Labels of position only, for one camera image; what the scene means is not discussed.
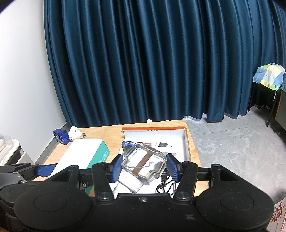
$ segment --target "baseboard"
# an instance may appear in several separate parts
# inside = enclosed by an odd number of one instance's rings
[[[69,127],[67,124],[65,124],[62,129],[69,131]],[[48,144],[48,146],[44,149],[42,154],[39,156],[35,164],[44,164],[57,145],[58,142],[55,140],[55,138],[53,138],[52,141]]]

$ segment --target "blue curtain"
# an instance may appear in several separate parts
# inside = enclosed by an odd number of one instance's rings
[[[286,14],[271,0],[45,0],[44,23],[77,127],[237,117],[257,67],[286,67]]]

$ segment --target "blue gripper pad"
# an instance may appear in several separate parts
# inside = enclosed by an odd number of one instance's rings
[[[173,181],[175,182],[179,182],[179,173],[176,164],[177,162],[179,161],[173,155],[171,157],[169,154],[167,154],[167,169]]]
[[[115,183],[119,175],[122,171],[121,163],[123,161],[123,156],[121,155],[120,158],[113,164],[112,173],[111,173],[111,183]]]
[[[57,163],[43,165],[38,170],[36,170],[36,174],[41,177],[48,177],[52,174],[52,171],[55,169],[56,166]]]

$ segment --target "calendar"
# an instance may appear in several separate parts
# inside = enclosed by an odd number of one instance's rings
[[[269,232],[284,232],[286,220],[286,198],[274,205],[274,213],[267,227]]]

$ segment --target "black chair leg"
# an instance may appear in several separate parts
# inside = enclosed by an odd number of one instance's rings
[[[278,99],[278,95],[279,95],[279,94],[276,92],[276,95],[275,95],[275,98],[274,98],[274,102],[273,102],[273,106],[272,106],[272,109],[271,109],[271,113],[270,113],[270,116],[269,116],[268,121],[267,121],[267,123],[266,123],[266,126],[269,125],[270,120],[271,120],[272,115],[273,115],[273,112],[274,112],[274,109],[276,108],[276,102],[277,102],[277,99]]]
[[[250,101],[248,104],[248,112],[250,111],[250,108],[252,107],[252,100],[253,100],[253,95],[254,95],[254,90],[255,90],[255,83],[252,84],[252,88],[251,88],[251,97],[250,97]]]

